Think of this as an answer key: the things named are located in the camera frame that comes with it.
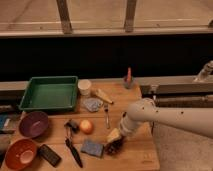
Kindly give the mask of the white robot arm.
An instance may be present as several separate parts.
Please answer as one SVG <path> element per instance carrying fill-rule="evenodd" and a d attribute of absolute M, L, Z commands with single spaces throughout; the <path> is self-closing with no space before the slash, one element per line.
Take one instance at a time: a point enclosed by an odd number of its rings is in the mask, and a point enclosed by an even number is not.
<path fill-rule="evenodd" d="M 111 143 L 132 135 L 144 122 L 157 122 L 213 138 L 213 108 L 157 107 L 150 98 L 131 103 L 118 126 L 107 136 Z"/>

